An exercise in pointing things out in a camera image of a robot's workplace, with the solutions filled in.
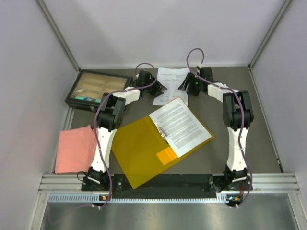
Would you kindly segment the metal folder clip mechanism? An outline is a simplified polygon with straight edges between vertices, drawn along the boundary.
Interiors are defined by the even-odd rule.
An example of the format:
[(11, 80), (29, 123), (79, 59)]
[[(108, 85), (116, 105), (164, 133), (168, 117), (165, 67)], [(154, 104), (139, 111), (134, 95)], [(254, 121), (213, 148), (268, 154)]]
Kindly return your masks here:
[(166, 139), (167, 134), (163, 131), (162, 127), (158, 127), (157, 129), (158, 129), (158, 131), (159, 131), (160, 136), (162, 137), (162, 139), (163, 139), (166, 143), (168, 143), (168, 141), (167, 141), (167, 139)]

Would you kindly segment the yellow plastic folder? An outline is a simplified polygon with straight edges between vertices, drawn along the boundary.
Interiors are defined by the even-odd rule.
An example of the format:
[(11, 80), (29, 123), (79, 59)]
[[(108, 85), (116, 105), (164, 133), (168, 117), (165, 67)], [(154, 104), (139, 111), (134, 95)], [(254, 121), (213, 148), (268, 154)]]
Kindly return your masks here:
[(112, 151), (130, 185), (136, 189), (204, 144), (180, 158), (177, 157), (170, 145), (160, 136), (157, 124), (148, 115), (121, 127), (115, 134)]

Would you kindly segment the black compartment display box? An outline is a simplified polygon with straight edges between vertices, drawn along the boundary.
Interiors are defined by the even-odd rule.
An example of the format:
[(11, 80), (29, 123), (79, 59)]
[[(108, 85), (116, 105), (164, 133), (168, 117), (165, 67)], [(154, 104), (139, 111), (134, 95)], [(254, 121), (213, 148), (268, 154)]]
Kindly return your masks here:
[[(65, 102), (70, 108), (96, 112), (104, 93), (123, 90), (132, 84), (132, 76), (115, 75), (97, 71), (81, 70), (70, 89)], [(74, 99), (76, 96), (93, 98), (92, 101)]]

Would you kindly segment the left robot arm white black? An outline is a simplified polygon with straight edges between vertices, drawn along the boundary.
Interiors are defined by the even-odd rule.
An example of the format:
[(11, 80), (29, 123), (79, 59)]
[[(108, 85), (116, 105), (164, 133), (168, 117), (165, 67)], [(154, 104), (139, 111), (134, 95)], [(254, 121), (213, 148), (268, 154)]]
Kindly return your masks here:
[(109, 158), (112, 142), (122, 125), (125, 107), (138, 101), (144, 94), (160, 96), (167, 90), (150, 72), (141, 70), (131, 86), (123, 90), (104, 93), (94, 118), (96, 150), (88, 171), (84, 173), (82, 191), (106, 191), (112, 189)]

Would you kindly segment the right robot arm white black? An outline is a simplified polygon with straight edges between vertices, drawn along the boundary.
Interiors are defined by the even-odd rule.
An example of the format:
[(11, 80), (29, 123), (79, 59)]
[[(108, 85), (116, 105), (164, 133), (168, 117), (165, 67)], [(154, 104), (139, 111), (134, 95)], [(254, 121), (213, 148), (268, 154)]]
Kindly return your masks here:
[(178, 87), (188, 95), (198, 96), (200, 92), (222, 103), (222, 117), (229, 134), (229, 153), (221, 182), (214, 181), (218, 190), (242, 188), (248, 182), (248, 166), (245, 160), (246, 139), (250, 124), (254, 120), (249, 92), (234, 90), (214, 81), (210, 67), (197, 67), (197, 73), (190, 71)]

